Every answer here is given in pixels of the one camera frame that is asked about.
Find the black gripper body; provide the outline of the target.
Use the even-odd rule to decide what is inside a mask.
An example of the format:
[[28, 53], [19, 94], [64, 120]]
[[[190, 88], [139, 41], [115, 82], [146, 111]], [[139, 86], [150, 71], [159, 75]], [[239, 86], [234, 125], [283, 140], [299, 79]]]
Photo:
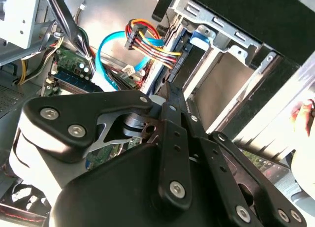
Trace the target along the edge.
[[203, 166], [190, 161], [192, 204], [181, 212], [157, 194], [160, 152], [145, 145], [69, 182], [51, 213], [52, 227], [226, 227], [228, 222]]

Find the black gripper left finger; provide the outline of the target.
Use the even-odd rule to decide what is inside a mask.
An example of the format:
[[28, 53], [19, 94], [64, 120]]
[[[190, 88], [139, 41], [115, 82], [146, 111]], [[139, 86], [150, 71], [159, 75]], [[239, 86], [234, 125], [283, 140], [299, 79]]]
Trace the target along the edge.
[[110, 144], [142, 138], [161, 152], [159, 198], [175, 207], [189, 207], [188, 135], [182, 125], [186, 111], [183, 92], [173, 83], [151, 97], [138, 90], [38, 97], [22, 109], [21, 134], [66, 163], [79, 162]]

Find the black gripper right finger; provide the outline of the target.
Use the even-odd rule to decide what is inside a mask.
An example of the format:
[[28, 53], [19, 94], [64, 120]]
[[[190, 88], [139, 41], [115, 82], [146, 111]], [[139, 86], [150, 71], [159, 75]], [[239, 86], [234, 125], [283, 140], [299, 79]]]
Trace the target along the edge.
[[192, 206], [180, 227], [304, 227], [297, 208], [221, 132], [207, 134], [185, 112], [191, 164]]

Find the person hand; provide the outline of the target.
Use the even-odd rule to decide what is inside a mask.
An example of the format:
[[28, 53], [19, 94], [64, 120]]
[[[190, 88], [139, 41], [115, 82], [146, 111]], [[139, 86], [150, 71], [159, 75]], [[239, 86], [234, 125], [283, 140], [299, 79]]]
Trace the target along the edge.
[[290, 122], [296, 135], [308, 138], [315, 132], [314, 113], [315, 102], [313, 99], [308, 99], [291, 114]]

